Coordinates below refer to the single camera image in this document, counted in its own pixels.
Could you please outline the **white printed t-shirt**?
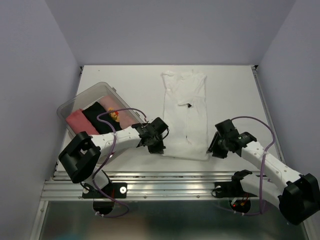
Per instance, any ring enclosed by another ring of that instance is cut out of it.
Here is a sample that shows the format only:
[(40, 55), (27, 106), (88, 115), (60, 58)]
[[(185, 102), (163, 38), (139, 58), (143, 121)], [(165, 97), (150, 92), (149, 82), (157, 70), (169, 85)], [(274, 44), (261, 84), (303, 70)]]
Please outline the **white printed t-shirt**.
[(163, 156), (207, 161), (207, 76), (194, 71), (165, 71), (161, 77), (165, 88), (163, 120), (169, 128)]

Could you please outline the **clear plastic storage bin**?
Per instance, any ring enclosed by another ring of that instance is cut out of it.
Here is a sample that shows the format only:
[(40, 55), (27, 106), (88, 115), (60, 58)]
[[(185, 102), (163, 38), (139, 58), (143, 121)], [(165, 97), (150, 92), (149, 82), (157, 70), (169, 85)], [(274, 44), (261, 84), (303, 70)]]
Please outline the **clear plastic storage bin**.
[(116, 90), (106, 82), (99, 82), (76, 95), (73, 99), (63, 103), (57, 109), (57, 115), (66, 125), (66, 134), (64, 143), (65, 148), (71, 140), (76, 136), (70, 126), (66, 122), (66, 118), (78, 109), (85, 110), (95, 102), (100, 103), (105, 111), (111, 111), (109, 115), (120, 124), (123, 129), (130, 127), (133, 124), (142, 124), (143, 115), (136, 113), (130, 109), (130, 106), (118, 95)]

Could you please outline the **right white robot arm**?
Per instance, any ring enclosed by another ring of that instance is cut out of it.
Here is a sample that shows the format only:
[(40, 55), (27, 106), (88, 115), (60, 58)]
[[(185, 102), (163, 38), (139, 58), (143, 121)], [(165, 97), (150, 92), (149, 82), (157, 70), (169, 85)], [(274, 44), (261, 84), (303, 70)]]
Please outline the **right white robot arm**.
[(250, 197), (257, 196), (260, 213), (268, 202), (293, 225), (299, 225), (319, 212), (320, 187), (312, 174), (302, 174), (288, 167), (252, 134), (239, 133), (231, 119), (217, 123), (215, 127), (207, 152), (219, 159), (225, 159), (228, 153), (237, 154), (258, 168), (260, 174), (255, 175), (246, 169), (237, 171), (230, 181), (214, 183), (213, 197), (228, 198), (234, 213), (249, 215)]

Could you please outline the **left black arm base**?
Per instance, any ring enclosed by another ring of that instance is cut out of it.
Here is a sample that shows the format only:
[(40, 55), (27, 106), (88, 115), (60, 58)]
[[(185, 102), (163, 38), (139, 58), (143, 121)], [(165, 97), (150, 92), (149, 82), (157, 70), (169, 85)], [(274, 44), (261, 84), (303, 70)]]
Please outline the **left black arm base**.
[[(125, 199), (127, 197), (128, 185), (126, 182), (112, 182), (105, 171), (101, 170), (94, 178), (95, 184), (100, 190), (114, 199)], [(96, 189), (92, 178), (81, 182), (83, 199), (105, 199), (106, 197)]]

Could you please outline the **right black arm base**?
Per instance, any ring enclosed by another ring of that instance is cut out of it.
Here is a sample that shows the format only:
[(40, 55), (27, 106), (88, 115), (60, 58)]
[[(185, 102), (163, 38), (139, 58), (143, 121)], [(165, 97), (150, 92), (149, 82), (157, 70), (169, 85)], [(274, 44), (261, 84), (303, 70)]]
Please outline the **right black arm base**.
[(216, 181), (211, 195), (215, 198), (256, 197), (252, 192), (244, 191), (243, 184), (253, 180), (253, 186), (259, 192), (260, 178), (249, 170), (236, 171), (230, 181)]

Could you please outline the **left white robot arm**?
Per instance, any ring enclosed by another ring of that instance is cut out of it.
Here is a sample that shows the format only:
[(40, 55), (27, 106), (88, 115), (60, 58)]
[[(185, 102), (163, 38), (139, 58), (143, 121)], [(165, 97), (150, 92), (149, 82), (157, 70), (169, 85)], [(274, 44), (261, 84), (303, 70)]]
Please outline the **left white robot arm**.
[(147, 147), (150, 154), (163, 154), (163, 133), (169, 126), (159, 117), (106, 134), (78, 133), (58, 156), (74, 184), (86, 183), (100, 197), (111, 193), (109, 178), (102, 172), (112, 155), (131, 148)]

